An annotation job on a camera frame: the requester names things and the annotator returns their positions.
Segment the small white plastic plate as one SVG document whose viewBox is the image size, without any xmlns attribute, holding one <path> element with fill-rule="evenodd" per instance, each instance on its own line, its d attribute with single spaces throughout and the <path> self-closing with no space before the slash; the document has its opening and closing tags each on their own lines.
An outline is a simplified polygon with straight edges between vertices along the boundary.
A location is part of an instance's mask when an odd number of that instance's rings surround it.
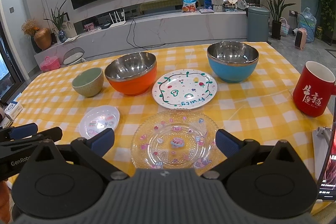
<svg viewBox="0 0 336 224">
<path fill-rule="evenodd" d="M 90 139 L 106 128 L 115 130 L 120 121 L 120 113 L 114 106 L 103 105 L 88 111 L 79 123 L 80 135 Z"/>
</svg>

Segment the clear glass sticker plate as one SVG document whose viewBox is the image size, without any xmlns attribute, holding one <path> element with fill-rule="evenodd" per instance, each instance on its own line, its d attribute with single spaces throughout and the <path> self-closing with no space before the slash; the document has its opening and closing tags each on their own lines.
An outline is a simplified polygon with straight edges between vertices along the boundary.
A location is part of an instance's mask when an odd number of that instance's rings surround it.
<svg viewBox="0 0 336 224">
<path fill-rule="evenodd" d="M 202 113 L 169 110 L 148 118 L 131 142 L 131 159 L 136 168 L 194 168 L 205 173 L 226 157 L 217 148 L 217 124 Z"/>
</svg>

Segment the green ceramic bowl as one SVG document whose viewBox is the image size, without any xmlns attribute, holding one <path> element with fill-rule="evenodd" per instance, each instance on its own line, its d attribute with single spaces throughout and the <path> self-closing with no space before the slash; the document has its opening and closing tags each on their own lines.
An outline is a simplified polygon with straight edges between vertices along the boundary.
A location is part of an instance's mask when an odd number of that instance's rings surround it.
<svg viewBox="0 0 336 224">
<path fill-rule="evenodd" d="M 104 84 L 104 75 L 101 68 L 90 68 L 72 80 L 73 89 L 84 97 L 93 97 L 100 93 Z"/>
</svg>

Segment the white fruit pattern plate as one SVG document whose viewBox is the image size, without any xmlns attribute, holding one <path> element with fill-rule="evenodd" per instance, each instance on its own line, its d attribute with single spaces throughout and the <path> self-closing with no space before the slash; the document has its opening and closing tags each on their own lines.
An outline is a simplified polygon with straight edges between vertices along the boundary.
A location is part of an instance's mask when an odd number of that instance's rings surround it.
<svg viewBox="0 0 336 224">
<path fill-rule="evenodd" d="M 152 96 L 167 109 L 197 109 L 217 93 L 215 79 L 196 69 L 178 69 L 161 76 L 153 85 Z"/>
</svg>

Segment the orange steel bowl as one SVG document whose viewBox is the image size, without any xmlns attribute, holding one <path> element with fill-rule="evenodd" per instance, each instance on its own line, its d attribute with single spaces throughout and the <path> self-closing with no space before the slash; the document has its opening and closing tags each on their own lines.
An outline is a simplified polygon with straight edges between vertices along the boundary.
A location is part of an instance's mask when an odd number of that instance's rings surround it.
<svg viewBox="0 0 336 224">
<path fill-rule="evenodd" d="M 149 52 L 129 53 L 112 61 L 105 68 L 104 75 L 116 91 L 137 96 L 155 82 L 157 58 Z"/>
</svg>

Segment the blue steel bowl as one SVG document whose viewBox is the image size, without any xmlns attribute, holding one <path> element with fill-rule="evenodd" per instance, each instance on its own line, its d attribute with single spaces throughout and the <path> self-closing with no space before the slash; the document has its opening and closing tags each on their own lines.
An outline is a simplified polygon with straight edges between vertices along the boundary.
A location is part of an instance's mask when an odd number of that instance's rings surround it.
<svg viewBox="0 0 336 224">
<path fill-rule="evenodd" d="M 217 42 L 207 48 L 213 72 L 227 83 L 240 83 L 255 70 L 259 61 L 256 48 L 242 42 Z"/>
</svg>

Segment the small white blue box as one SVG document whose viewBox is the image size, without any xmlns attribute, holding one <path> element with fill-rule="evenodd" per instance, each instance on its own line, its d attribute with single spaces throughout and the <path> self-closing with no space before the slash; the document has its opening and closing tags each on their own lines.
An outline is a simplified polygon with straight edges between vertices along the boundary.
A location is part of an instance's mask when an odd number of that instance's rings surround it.
<svg viewBox="0 0 336 224">
<path fill-rule="evenodd" d="M 23 105 L 17 101 L 12 101 L 5 108 L 5 113 L 10 119 L 15 120 L 20 112 L 23 110 Z"/>
</svg>

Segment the bronze round vase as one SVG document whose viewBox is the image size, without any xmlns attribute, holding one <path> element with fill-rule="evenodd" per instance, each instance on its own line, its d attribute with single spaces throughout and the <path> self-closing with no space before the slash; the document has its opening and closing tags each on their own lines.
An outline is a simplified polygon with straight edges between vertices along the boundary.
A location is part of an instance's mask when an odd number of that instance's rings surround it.
<svg viewBox="0 0 336 224">
<path fill-rule="evenodd" d="M 49 28 L 40 28 L 34 34 L 34 41 L 41 50 L 46 50 L 51 46 L 52 37 Z"/>
</svg>

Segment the smartphone on stand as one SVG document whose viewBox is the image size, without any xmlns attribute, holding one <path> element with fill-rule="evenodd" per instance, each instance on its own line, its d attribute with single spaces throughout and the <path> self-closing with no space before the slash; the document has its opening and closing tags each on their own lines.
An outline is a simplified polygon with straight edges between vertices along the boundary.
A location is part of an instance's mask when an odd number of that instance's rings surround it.
<svg viewBox="0 0 336 224">
<path fill-rule="evenodd" d="M 335 202 L 335 107 L 331 125 L 331 138 L 324 160 L 319 160 L 318 199 Z"/>
</svg>

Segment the potted plant in blue vase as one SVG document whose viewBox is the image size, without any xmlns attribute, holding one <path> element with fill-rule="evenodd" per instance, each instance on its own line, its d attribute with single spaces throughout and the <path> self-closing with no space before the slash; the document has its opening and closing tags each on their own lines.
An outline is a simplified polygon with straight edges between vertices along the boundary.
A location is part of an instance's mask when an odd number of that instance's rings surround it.
<svg viewBox="0 0 336 224">
<path fill-rule="evenodd" d="M 65 0 L 60 7 L 55 7 L 54 9 L 50 9 L 51 17 L 45 18 L 45 20 L 48 20 L 53 23 L 53 25 L 58 30 L 58 38 L 61 43 L 64 43 L 68 37 L 66 35 L 66 32 L 63 30 L 63 23 L 64 23 L 64 15 L 65 12 L 62 10 L 63 6 L 65 5 L 67 0 Z"/>
</svg>

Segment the grey tv cabinet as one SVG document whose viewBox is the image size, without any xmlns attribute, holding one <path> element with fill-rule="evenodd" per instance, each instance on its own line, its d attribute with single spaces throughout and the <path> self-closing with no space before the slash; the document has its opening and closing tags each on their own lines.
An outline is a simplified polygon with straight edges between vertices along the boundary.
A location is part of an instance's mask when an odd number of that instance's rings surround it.
<svg viewBox="0 0 336 224">
<path fill-rule="evenodd" d="M 152 50 L 173 44 L 198 43 L 212 40 L 242 40 L 247 38 L 248 18 L 245 12 L 173 12 L 147 16 L 126 22 L 123 26 L 81 34 L 67 43 L 57 43 L 35 60 L 40 64 L 46 56 L 62 60 L 75 47 L 82 48 L 90 60 L 124 51 Z"/>
</svg>

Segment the grey pedal trash bin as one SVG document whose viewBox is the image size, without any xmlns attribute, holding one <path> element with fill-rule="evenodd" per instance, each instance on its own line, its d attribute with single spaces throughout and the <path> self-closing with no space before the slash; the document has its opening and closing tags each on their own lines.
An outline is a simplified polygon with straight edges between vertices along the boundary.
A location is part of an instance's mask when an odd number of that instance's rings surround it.
<svg viewBox="0 0 336 224">
<path fill-rule="evenodd" d="M 264 7 L 249 6 L 247 10 L 249 42 L 268 42 L 270 12 Z"/>
</svg>

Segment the blue water jug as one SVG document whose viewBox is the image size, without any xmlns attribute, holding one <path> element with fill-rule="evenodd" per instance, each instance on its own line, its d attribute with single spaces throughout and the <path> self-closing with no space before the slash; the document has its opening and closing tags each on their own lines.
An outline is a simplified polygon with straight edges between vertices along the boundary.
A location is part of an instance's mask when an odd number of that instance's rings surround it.
<svg viewBox="0 0 336 224">
<path fill-rule="evenodd" d="M 315 41 L 315 28 L 317 20 L 311 13 L 310 8 L 306 7 L 303 12 L 298 14 L 298 28 L 306 29 L 307 43 L 312 43 Z"/>
</svg>

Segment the tall potted green plant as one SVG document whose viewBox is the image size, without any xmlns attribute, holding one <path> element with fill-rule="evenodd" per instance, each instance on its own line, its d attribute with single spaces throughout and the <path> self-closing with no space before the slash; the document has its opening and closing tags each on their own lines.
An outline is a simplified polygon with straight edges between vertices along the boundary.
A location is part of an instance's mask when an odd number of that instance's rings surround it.
<svg viewBox="0 0 336 224">
<path fill-rule="evenodd" d="M 272 35 L 277 40 L 281 39 L 281 17 L 285 8 L 294 6 L 295 3 L 286 2 L 286 0 L 266 0 L 267 8 L 272 16 Z"/>
</svg>

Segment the blue snack bag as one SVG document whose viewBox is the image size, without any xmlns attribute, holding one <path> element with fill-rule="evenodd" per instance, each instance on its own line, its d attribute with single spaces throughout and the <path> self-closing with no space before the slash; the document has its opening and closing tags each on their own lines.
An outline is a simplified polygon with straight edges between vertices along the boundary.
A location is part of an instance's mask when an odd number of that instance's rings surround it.
<svg viewBox="0 0 336 224">
<path fill-rule="evenodd" d="M 183 2 L 182 12 L 196 12 L 197 0 L 182 0 L 182 2 Z"/>
</svg>

